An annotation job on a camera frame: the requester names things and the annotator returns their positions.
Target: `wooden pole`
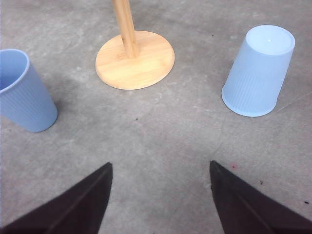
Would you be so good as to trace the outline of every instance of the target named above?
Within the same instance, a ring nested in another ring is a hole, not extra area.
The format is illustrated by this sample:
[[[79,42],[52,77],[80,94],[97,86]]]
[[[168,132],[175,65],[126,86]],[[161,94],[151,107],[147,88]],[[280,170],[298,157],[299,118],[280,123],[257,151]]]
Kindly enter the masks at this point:
[[[123,45],[128,58],[138,57],[137,40],[129,0],[112,0]]]

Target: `ribbed cup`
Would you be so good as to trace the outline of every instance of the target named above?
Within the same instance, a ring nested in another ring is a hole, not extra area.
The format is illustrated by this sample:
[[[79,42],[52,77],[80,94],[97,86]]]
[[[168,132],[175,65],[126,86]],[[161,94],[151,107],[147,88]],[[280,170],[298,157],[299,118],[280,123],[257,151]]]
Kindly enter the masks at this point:
[[[1,50],[0,66],[1,115],[30,132],[49,128],[58,111],[28,56],[20,50]]]
[[[262,25],[251,29],[222,89],[228,108],[248,117],[273,110],[294,46],[293,35],[283,28]]]

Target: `cup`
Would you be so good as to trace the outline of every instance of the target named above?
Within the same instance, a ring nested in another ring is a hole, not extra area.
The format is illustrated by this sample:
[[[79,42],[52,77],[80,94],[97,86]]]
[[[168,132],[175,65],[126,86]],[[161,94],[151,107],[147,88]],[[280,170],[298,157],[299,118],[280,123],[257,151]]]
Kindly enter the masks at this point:
[[[0,113],[30,132],[41,132],[57,119],[58,111],[21,50],[0,51]]]
[[[281,27],[261,25],[251,29],[222,88],[228,108],[248,117],[272,111],[294,46],[293,35]]]

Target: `plastic cup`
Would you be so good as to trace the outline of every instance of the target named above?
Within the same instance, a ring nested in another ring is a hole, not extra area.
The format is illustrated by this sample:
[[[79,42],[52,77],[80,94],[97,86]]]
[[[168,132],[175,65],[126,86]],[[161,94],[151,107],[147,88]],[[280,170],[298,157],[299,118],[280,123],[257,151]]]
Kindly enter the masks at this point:
[[[294,46],[293,35],[281,27],[261,25],[251,29],[222,89],[228,108],[248,117],[272,111]]]
[[[0,113],[30,132],[41,132],[57,119],[58,111],[21,50],[0,51]]]

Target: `round wooden base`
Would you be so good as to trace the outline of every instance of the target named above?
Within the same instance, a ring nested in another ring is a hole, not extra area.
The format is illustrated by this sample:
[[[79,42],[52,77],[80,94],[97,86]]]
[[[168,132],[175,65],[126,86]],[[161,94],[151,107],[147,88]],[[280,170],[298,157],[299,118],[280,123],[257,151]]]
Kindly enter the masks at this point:
[[[162,80],[172,69],[175,53],[162,36],[135,31],[139,49],[137,58],[128,58],[118,35],[106,42],[96,58],[98,76],[118,89],[141,89]]]

